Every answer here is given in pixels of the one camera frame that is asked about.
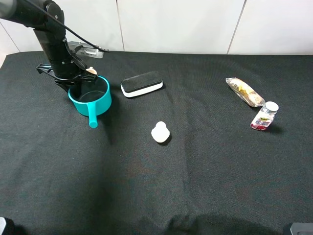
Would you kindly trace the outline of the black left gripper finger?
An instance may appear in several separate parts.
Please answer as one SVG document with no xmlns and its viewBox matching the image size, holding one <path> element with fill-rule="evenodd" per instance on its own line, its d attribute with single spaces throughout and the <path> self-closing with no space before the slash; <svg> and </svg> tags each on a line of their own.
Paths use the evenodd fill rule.
<svg viewBox="0 0 313 235">
<path fill-rule="evenodd" d="M 80 71 L 78 75 L 73 78 L 73 83 L 79 82 L 95 82 L 98 78 L 98 74 L 94 75 L 86 70 Z"/>
<path fill-rule="evenodd" d="M 56 77 L 54 70 L 52 68 L 52 66 L 50 64 L 39 64 L 36 67 L 36 70 L 39 74 L 41 73 L 45 73 L 47 75 L 49 75 L 50 77 L 52 77 L 54 80 L 57 80 L 58 78 Z"/>
</svg>

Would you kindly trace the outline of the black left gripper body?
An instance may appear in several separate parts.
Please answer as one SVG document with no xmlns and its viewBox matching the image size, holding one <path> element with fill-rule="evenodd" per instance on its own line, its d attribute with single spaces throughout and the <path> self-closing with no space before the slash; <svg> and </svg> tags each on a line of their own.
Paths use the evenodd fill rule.
<svg viewBox="0 0 313 235">
<path fill-rule="evenodd" d="M 66 38 L 49 44 L 47 58 L 54 71 L 55 83 L 66 92 L 76 83 L 74 79 L 87 69 L 86 63 L 69 48 Z"/>
</svg>

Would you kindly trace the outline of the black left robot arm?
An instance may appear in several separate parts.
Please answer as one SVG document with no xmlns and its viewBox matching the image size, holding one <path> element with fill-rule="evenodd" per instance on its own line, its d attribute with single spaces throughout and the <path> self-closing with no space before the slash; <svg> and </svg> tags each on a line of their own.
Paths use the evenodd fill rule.
<svg viewBox="0 0 313 235">
<path fill-rule="evenodd" d="M 71 50 L 66 39 L 64 12 L 52 0 L 2 0 L 0 17 L 30 27 L 49 61 L 36 67 L 66 92 L 73 88 L 76 98 L 82 94 L 82 82 L 89 79 L 87 65 Z"/>
</svg>

